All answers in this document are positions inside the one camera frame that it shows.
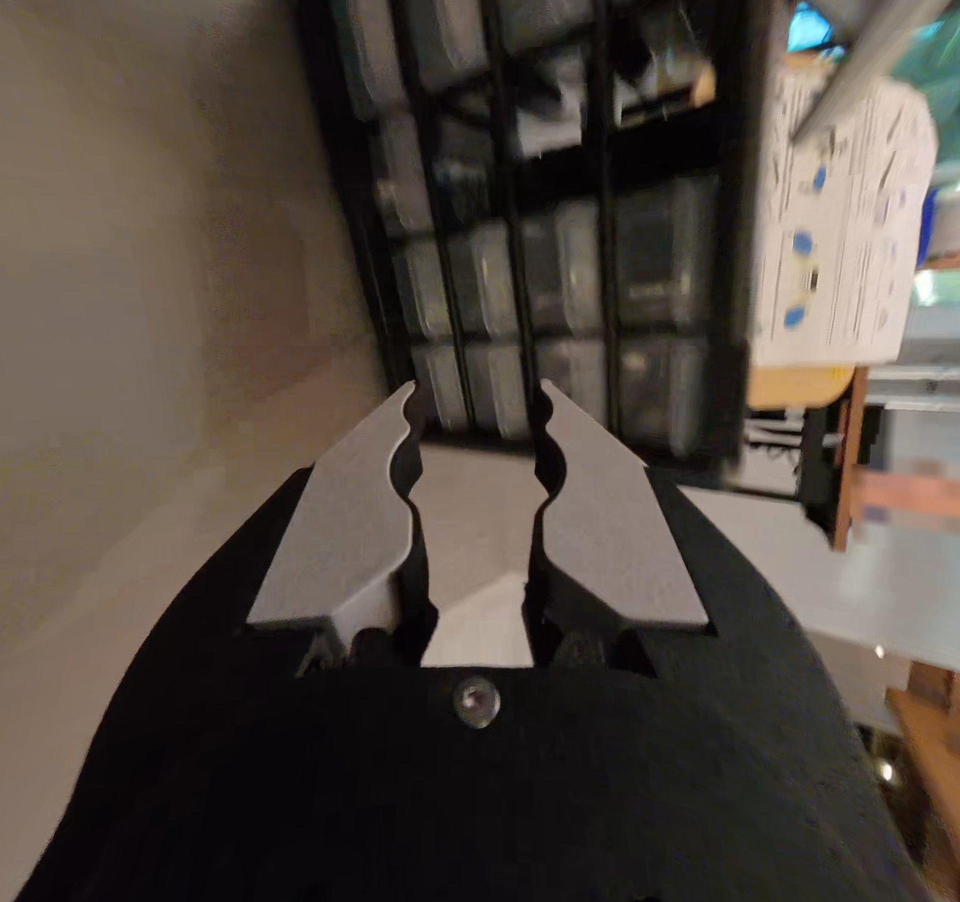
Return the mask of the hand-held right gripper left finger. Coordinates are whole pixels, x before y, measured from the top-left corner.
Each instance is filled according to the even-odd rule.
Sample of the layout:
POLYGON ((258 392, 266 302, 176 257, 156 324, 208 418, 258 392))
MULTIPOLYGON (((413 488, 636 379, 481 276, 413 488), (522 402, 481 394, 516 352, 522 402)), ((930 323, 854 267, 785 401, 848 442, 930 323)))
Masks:
POLYGON ((439 620, 411 498, 428 409, 409 381, 312 466, 248 627, 313 633, 334 665, 376 655, 422 664, 439 620))

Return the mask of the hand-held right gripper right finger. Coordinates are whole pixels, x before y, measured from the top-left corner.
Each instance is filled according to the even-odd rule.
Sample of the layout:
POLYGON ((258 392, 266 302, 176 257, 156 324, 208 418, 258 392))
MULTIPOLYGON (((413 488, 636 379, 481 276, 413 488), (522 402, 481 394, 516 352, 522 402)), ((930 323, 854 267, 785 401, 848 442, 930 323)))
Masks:
POLYGON ((543 379, 531 415, 546 492, 529 559, 534 666, 649 666, 642 632, 711 621, 641 459, 543 379))

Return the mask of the printed instruction sheet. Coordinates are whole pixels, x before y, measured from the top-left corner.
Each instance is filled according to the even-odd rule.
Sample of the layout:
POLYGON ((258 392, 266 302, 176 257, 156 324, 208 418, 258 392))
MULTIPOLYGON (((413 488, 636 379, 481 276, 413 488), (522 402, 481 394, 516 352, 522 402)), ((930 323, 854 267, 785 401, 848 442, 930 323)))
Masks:
POLYGON ((938 134, 926 97, 879 81, 794 141, 831 75, 782 63, 762 124, 750 360, 881 366, 901 351, 938 134))

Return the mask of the wooden rack frame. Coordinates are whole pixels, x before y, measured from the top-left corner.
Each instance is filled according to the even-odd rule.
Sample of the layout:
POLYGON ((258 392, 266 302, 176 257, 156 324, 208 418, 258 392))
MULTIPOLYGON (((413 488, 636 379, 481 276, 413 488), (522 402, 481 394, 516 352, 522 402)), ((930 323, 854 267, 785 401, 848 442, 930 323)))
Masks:
POLYGON ((858 366, 851 376, 848 408, 842 415, 843 447, 834 527, 829 540, 834 552, 848 547, 852 524, 868 511, 906 512, 927 519, 957 523, 959 483, 935 474, 897 474, 873 471, 858 464, 863 415, 867 404, 870 369, 858 366))

